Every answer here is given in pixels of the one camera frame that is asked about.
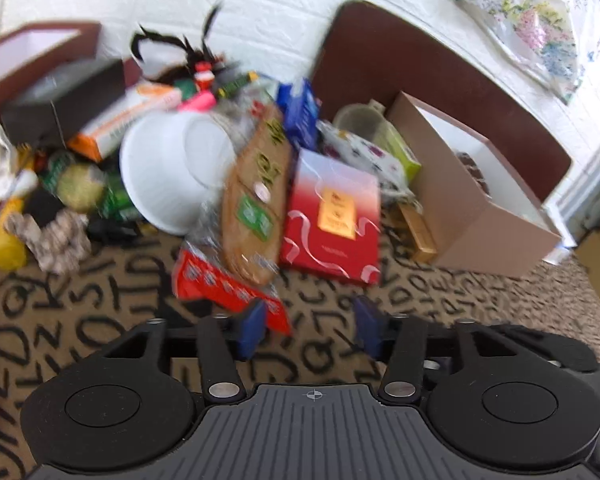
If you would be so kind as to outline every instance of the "white plastic container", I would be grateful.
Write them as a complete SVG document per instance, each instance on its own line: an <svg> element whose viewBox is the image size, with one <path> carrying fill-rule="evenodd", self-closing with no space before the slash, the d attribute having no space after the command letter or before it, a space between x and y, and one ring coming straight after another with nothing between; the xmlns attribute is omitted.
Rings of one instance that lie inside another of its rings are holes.
<svg viewBox="0 0 600 480"><path fill-rule="evenodd" d="M126 192L158 229L183 236L205 202L219 200L235 152L209 115L154 112L138 121L120 148Z"/></svg>

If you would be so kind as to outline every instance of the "brown carpet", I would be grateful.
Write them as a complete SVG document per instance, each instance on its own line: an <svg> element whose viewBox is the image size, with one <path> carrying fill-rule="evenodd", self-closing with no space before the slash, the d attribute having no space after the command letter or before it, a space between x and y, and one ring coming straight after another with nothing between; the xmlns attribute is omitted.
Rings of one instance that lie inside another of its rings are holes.
<svg viewBox="0 0 600 480"><path fill-rule="evenodd" d="M35 264L0 273L0 478L16 479L34 461L19 425L19 409L38 384L151 317L171 324L195 322L208 304L181 304L171 296L170 270L179 240L145 238L131 248L97 251L78 275L45 276ZM366 292L390 312L416 313L449 323L512 320L588 343L600 360L600 302L586 274L571 259L539 264L522 280L423 267L384 235L379 286L330 282L287 271L276 286L294 336L272 334L255 358L240 364L247 386L256 382L377 383L381 367L353 345L353 294ZM191 363L174 376L194 386Z"/></svg>

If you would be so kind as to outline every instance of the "yellow bottle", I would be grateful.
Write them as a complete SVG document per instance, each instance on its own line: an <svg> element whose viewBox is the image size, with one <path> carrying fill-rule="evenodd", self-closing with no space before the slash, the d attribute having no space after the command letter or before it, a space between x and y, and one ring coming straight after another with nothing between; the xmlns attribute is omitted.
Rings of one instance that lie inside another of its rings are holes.
<svg viewBox="0 0 600 480"><path fill-rule="evenodd" d="M24 243L4 230L4 221L15 212L24 209L24 200L11 198L0 212L0 269L17 270L27 264L27 248Z"/></svg>

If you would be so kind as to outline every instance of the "white wall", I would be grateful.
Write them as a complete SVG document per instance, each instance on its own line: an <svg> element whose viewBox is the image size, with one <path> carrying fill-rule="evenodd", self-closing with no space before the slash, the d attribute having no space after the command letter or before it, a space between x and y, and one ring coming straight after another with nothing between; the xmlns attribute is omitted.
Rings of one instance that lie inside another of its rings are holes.
<svg viewBox="0 0 600 480"><path fill-rule="evenodd" d="M104 25L101 51L128 54L138 23L187 34L192 43L216 0L0 0L0 32L45 18L92 18ZM305 72L344 0L224 0L210 45L282 79ZM600 146L600 60L569 107L514 69L454 0L370 0L423 28L516 97L574 160L558 198L587 171Z"/></svg>

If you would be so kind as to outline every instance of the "white plastic bag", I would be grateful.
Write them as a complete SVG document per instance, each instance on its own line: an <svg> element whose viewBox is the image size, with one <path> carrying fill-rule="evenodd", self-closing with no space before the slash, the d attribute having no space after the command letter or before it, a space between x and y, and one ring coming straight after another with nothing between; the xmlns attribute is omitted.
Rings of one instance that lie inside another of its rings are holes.
<svg viewBox="0 0 600 480"><path fill-rule="evenodd" d="M600 0L458 0L521 70L565 104L600 53Z"/></svg>

